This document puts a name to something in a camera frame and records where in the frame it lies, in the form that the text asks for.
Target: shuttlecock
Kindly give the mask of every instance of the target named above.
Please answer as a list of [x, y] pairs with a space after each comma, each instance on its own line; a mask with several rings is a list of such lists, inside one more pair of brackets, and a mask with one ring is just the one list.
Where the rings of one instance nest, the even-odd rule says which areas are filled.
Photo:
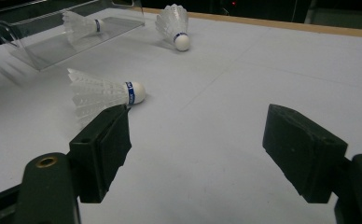
[[146, 89], [138, 82], [123, 84], [111, 82], [92, 75], [68, 69], [73, 101], [77, 107], [77, 117], [86, 126], [101, 111], [114, 105], [134, 105], [146, 98]]
[[82, 37], [101, 33], [105, 30], [102, 20], [94, 20], [83, 17], [72, 11], [63, 13], [63, 25], [70, 43], [74, 43]]
[[189, 49], [188, 14], [182, 6], [176, 4], [167, 6], [160, 11], [155, 23], [157, 30], [178, 50]]

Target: blue stripe on shuttlecock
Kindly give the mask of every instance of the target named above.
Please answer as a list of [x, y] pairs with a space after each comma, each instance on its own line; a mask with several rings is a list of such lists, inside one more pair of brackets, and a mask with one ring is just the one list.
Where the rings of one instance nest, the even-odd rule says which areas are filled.
[[175, 40], [179, 37], [179, 36], [181, 36], [181, 35], [187, 35], [187, 33], [179, 33], [179, 34], [177, 34], [177, 35], [175, 35], [174, 36], [174, 39], [173, 39], [173, 42], [175, 42]]
[[99, 33], [100, 32], [100, 23], [98, 20], [94, 20], [96, 22], [96, 32]]
[[129, 92], [129, 105], [133, 105], [135, 99], [134, 88], [132, 87], [131, 82], [126, 82], [126, 86], [128, 87]]

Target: shuttlecock cork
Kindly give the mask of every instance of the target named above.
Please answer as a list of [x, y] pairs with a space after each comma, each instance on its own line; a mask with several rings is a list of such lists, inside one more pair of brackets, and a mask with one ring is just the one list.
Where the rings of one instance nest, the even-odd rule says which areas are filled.
[[72, 11], [63, 13], [63, 21], [68, 41], [71, 43], [84, 36], [98, 34], [105, 30], [105, 23], [102, 20], [89, 19]]
[[187, 11], [176, 4], [167, 6], [160, 11], [155, 22], [156, 29], [180, 51], [190, 47]]
[[138, 82], [123, 84], [68, 69], [78, 122], [86, 126], [101, 111], [114, 105], [134, 105], [146, 98], [146, 89]]

